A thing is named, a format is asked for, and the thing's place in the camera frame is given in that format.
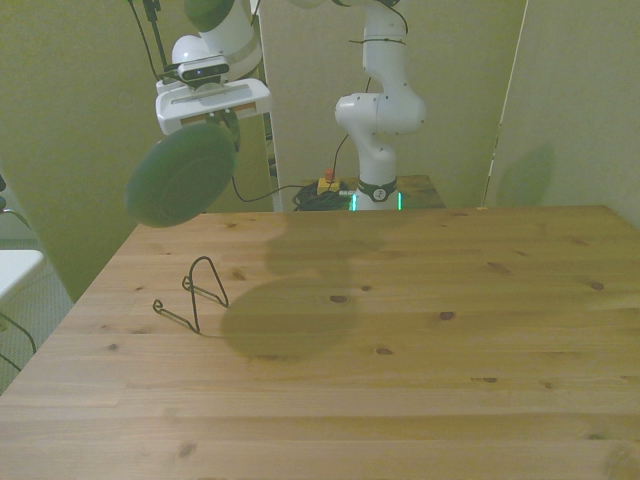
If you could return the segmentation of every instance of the wire stand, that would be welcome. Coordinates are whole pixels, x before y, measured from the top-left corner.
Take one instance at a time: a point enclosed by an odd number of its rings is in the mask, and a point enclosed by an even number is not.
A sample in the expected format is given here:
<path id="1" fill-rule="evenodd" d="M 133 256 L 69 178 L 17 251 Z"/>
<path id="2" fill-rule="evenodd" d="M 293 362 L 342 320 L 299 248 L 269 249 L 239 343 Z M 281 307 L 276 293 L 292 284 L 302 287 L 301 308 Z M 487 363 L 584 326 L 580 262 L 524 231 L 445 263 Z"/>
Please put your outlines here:
<path id="1" fill-rule="evenodd" d="M 29 339 L 29 343 L 31 344 L 31 350 L 33 350 L 33 353 L 35 354 L 38 349 L 36 348 L 36 342 L 33 340 L 33 337 L 31 336 L 31 334 L 27 330 L 25 330 L 18 322 L 14 322 L 8 316 L 6 316 L 4 313 L 0 312 L 0 317 L 4 318 L 7 322 L 9 322 L 11 325 L 16 327 L 22 333 L 24 333 L 24 335 Z M 7 362 L 9 365 L 11 365 L 13 368 L 18 370 L 19 372 L 22 371 L 22 369 L 20 367 L 18 367 L 18 365 L 13 363 L 9 358 L 5 357 L 1 353 L 0 353 L 0 359 L 2 359 L 5 362 Z"/>
<path id="2" fill-rule="evenodd" d="M 209 266 L 211 267 L 211 271 L 213 271 L 213 274 L 215 275 L 216 280 L 218 281 L 218 286 L 220 287 L 220 291 L 222 292 L 224 300 L 222 300 L 222 298 L 220 298 L 220 296 L 216 295 L 215 293 L 209 292 L 208 290 L 197 287 L 195 285 L 193 281 L 193 270 L 195 269 L 196 265 L 203 260 L 206 260 L 207 262 L 209 262 Z M 186 318 L 181 317 L 180 315 L 173 313 L 167 310 L 166 308 L 164 308 L 164 304 L 159 299 L 154 300 L 153 310 L 158 315 L 166 315 L 171 319 L 178 321 L 179 323 L 189 328 L 189 330 L 191 330 L 193 333 L 197 335 L 202 335 L 200 330 L 200 322 L 198 320 L 198 306 L 196 303 L 196 293 L 204 297 L 207 297 L 209 299 L 215 300 L 224 308 L 229 308 L 229 297 L 227 297 L 227 292 L 225 292 L 224 290 L 224 286 L 222 285 L 220 276 L 216 271 L 216 267 L 213 265 L 213 261 L 209 257 L 203 256 L 198 258 L 195 262 L 193 262 L 193 264 L 191 264 L 191 268 L 189 269 L 189 275 L 187 275 L 182 279 L 182 288 L 185 289 L 187 292 L 191 293 L 191 305 L 193 307 L 193 323 L 187 320 Z"/>

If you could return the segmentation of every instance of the camera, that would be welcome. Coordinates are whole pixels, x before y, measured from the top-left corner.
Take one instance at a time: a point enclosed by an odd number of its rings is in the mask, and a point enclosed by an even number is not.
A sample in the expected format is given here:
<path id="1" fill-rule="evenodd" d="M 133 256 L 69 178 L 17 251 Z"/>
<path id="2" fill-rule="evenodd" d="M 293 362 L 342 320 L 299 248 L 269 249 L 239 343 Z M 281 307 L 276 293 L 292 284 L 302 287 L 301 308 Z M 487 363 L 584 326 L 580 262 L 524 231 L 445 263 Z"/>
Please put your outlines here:
<path id="1" fill-rule="evenodd" d="M 220 83 L 222 76 L 229 72 L 227 59 L 218 55 L 201 58 L 180 64 L 178 76 L 187 85 L 203 85 L 205 83 Z"/>

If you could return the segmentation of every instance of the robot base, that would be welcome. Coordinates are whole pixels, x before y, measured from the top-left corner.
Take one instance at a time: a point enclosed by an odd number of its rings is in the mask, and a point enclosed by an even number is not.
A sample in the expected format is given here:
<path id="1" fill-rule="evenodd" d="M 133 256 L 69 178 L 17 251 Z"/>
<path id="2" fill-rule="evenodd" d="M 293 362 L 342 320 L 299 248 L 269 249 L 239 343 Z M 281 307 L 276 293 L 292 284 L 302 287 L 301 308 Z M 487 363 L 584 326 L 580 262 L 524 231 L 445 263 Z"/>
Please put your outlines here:
<path id="1" fill-rule="evenodd" d="M 384 202 L 374 202 L 369 195 L 357 190 L 351 200 L 351 210 L 402 210 L 402 193 L 393 192 Z"/>

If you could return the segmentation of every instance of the beige wall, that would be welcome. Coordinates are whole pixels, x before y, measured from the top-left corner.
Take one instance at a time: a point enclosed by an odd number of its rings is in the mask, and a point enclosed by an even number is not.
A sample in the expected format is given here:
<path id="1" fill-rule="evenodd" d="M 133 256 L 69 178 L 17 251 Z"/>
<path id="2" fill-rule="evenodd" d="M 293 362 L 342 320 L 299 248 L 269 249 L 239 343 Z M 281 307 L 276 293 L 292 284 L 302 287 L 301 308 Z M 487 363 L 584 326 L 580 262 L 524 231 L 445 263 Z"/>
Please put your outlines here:
<path id="1" fill-rule="evenodd" d="M 429 119 L 393 139 L 400 175 L 428 174 L 449 207 L 479 205 L 495 146 L 525 0 L 413 0 L 409 5 L 412 86 Z M 337 100 L 364 91 L 364 11 L 331 2 L 315 10 L 263 2 L 263 45 L 274 95 L 274 142 L 281 185 L 319 177 L 344 137 Z M 347 142 L 338 175 L 357 176 Z M 284 195 L 291 207 L 294 191 Z"/>
<path id="2" fill-rule="evenodd" d="M 142 4 L 136 5 L 150 35 Z M 181 1 L 165 0 L 162 7 L 170 52 L 193 29 Z M 129 5 L 4 1 L 0 70 L 0 170 L 75 300 L 134 228 L 124 189 L 137 162 L 162 138 L 154 79 Z M 245 135 L 243 141 L 250 140 Z M 259 160 L 265 167 L 253 171 L 263 180 L 243 185 L 248 196 L 269 188 L 266 159 Z M 239 204 L 228 202 L 216 209 Z"/>
<path id="3" fill-rule="evenodd" d="M 488 206 L 604 204 L 640 228 L 639 7 L 529 1 Z"/>

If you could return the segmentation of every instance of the wooden table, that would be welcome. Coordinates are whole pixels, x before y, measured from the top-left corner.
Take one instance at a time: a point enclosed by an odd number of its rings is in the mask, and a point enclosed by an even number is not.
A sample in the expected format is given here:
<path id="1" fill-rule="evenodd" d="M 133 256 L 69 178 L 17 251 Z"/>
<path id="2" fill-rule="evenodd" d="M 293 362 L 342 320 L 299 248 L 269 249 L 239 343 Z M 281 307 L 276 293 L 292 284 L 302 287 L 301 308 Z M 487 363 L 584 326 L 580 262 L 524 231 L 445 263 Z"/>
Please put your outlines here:
<path id="1" fill-rule="evenodd" d="M 207 336 L 151 308 L 189 314 L 199 255 Z M 639 442 L 640 233 L 604 207 L 139 227 L 0 397 L 3 480 L 635 480 Z"/>

